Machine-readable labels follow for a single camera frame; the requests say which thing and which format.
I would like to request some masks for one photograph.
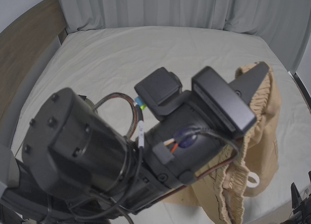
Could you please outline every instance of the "gray curtain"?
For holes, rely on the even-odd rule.
[[[144,25],[262,37],[295,72],[311,32],[311,0],[60,0],[68,32]]]

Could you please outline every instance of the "bed headboard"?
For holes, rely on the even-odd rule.
[[[66,26],[58,0],[44,0],[0,33],[0,127],[31,68],[57,36],[66,38]]]

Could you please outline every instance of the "white label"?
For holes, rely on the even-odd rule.
[[[144,122],[138,121],[138,147],[145,146]]]

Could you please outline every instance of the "white bed sheet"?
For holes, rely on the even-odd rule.
[[[22,111],[12,150],[16,153],[29,120],[55,91],[71,87],[93,102],[111,92],[136,97],[134,85],[159,67],[173,71],[183,89],[204,66],[212,66],[227,82],[239,66],[267,61],[274,69],[282,107],[277,128],[279,170],[259,196],[246,198],[244,222],[266,215],[290,200],[290,184],[299,191],[309,185],[311,169],[311,115],[281,62],[259,37],[232,32],[187,27],[133,27],[81,31],[68,35],[31,91]],[[99,114],[125,134],[131,121],[128,105],[108,101]],[[147,109],[145,126],[157,123]],[[212,223],[200,207],[158,203],[134,216],[139,223]],[[126,223],[118,218],[112,223]]]

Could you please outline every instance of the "robotic arm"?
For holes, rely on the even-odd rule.
[[[172,72],[154,71],[135,86],[137,102],[160,121],[146,133],[140,106],[112,94],[130,103],[131,127],[140,130],[136,142],[132,132],[121,136],[71,89],[62,89],[30,121],[23,163],[1,150],[0,202],[45,224],[107,223],[138,214],[236,159],[237,140],[256,122],[248,104],[268,69],[261,62],[227,84],[205,67],[183,92]],[[225,145],[232,157],[196,176]]]

